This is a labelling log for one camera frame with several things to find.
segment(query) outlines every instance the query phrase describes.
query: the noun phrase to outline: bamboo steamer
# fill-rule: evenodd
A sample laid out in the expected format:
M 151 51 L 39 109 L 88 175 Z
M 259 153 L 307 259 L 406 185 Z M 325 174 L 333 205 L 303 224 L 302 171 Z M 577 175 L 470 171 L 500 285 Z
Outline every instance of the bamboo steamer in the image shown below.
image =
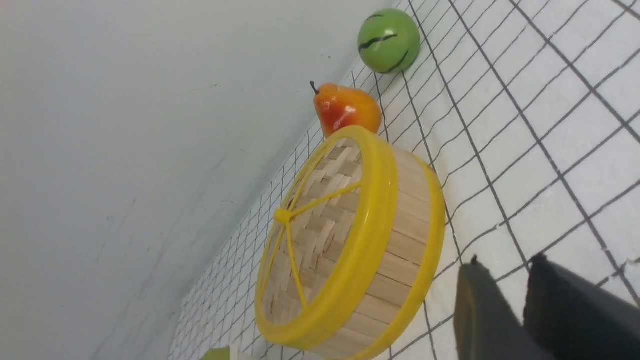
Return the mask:
M 444 238 L 444 198 L 418 157 L 359 126 L 299 172 L 267 238 L 256 322 L 273 343 L 372 359 L 422 305 Z

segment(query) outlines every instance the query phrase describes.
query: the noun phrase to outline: white grid tile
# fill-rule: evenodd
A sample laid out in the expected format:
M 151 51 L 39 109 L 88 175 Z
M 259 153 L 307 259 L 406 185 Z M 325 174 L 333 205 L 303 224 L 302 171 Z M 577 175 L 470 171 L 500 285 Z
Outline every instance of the white grid tile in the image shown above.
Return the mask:
M 516 315 L 537 252 L 633 304 L 640 290 L 638 0 L 403 0 L 421 52 L 405 73 L 361 61 L 343 80 L 383 110 L 380 135 L 437 172 L 445 244 L 429 295 L 378 360 L 456 359 L 458 268 L 474 254 Z M 182 302 L 169 359 L 235 343 L 257 359 L 314 360 L 269 344 L 255 281 L 273 212 L 322 141 L 318 122 Z

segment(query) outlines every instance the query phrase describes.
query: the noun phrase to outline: toy watermelon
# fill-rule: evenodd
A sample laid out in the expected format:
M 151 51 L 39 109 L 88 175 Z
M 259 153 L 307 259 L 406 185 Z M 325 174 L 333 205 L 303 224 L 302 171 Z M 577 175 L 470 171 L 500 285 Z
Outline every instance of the toy watermelon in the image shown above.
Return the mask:
M 358 52 L 371 70 L 381 74 L 406 70 L 418 57 L 420 33 L 413 19 L 398 9 L 368 17 L 358 35 Z

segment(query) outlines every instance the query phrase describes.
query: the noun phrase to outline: yellow plastic rim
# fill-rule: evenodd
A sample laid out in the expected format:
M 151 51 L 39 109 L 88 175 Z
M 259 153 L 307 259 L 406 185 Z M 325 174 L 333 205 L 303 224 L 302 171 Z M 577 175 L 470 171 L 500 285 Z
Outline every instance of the yellow plastic rim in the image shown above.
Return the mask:
M 269 256 L 269 248 L 271 241 L 274 241 L 275 226 L 272 227 L 268 236 L 268 242 L 265 244 L 260 262 L 255 301 L 256 323 L 264 337 L 272 343 L 310 350 L 331 338 L 355 312 L 369 289 L 386 251 L 396 213 L 398 175 L 392 148 L 381 138 L 358 126 L 349 126 L 337 131 L 313 153 L 297 175 L 294 184 L 300 182 L 298 188 L 301 190 L 309 175 L 328 150 L 343 138 L 354 140 L 360 148 L 363 168 L 362 180 L 356 186 L 347 187 L 349 190 L 339 190 L 325 198 L 317 199 L 313 204 L 334 197 L 338 193 L 351 191 L 359 186 L 360 202 L 355 219 L 332 274 L 311 304 L 306 303 L 297 269 L 292 265 L 292 274 L 301 297 L 303 311 L 291 322 L 283 325 L 275 325 L 267 320 L 262 306 L 262 298 L 275 252 L 280 248 L 283 236 L 287 237 L 290 248 L 290 262 L 295 264 L 293 251 L 291 251 L 289 224 L 291 219 L 297 215 L 296 212 L 301 212 L 300 209 L 291 211 L 295 208 L 301 191 L 295 194 L 287 209 L 279 209 L 274 216 L 277 221 L 283 223 L 283 227 L 275 238 L 272 256 Z M 436 175 L 422 160 L 418 159 L 418 161 L 425 171 L 432 203 L 431 227 L 423 263 L 415 284 L 394 321 L 370 347 L 351 358 L 354 360 L 373 358 L 391 346 L 402 334 L 419 310 L 438 266 L 444 238 L 444 196 Z M 289 193 L 283 201 L 284 204 L 290 201 L 294 187 L 291 186 L 289 189 Z

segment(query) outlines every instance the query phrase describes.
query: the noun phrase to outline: watermelon stripe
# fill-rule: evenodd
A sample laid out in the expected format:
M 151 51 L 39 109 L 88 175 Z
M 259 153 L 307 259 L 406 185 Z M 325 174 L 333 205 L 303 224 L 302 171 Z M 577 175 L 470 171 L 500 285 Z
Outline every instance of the watermelon stripe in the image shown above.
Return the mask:
M 379 38 L 373 38 L 373 39 L 371 39 L 371 40 L 369 40 L 369 41 L 367 41 L 367 42 L 365 42 L 363 44 L 360 44 L 358 46 L 358 52 L 363 51 L 364 49 L 370 48 L 370 46 L 372 46 L 376 42 L 382 42 L 382 41 L 385 41 L 385 40 L 389 40 L 390 38 L 394 38 L 396 36 L 398 36 L 398 34 L 387 35 L 385 37 L 379 37 Z
M 407 50 L 404 55 L 402 56 L 402 58 L 400 59 L 399 62 L 397 62 L 394 66 L 391 67 L 391 69 L 388 69 L 387 71 L 383 72 L 383 74 L 388 74 L 390 72 L 392 72 L 393 70 L 396 70 L 398 68 L 398 66 L 400 66 L 402 64 L 402 62 L 404 61 L 404 59 L 406 58 L 406 56 L 409 55 L 409 50 Z
M 366 22 L 369 19 L 373 19 L 374 17 L 384 17 L 384 15 L 380 15 L 378 13 L 375 13 L 375 14 L 371 15 L 370 17 L 366 18 L 363 22 Z

